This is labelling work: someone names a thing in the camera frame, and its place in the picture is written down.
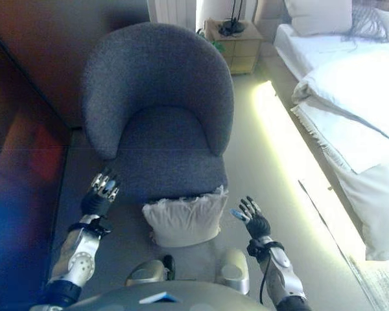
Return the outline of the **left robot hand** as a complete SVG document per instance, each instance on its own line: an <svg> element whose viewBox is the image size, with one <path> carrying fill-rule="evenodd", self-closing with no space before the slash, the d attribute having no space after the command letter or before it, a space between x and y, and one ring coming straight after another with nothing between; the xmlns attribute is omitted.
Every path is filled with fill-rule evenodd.
<svg viewBox="0 0 389 311"><path fill-rule="evenodd" d="M97 173L81 201L82 214L105 217L119 193L120 184L111 168L106 167Z"/></svg>

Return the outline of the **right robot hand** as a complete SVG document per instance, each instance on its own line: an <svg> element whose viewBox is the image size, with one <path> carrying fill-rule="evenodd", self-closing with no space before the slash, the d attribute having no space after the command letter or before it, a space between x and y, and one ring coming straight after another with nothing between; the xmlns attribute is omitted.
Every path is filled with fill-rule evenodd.
<svg viewBox="0 0 389 311"><path fill-rule="evenodd" d="M230 209L230 214L240 220L253 239L270 236L271 228L263 216L260 206L250 196L241 199L238 209Z"/></svg>

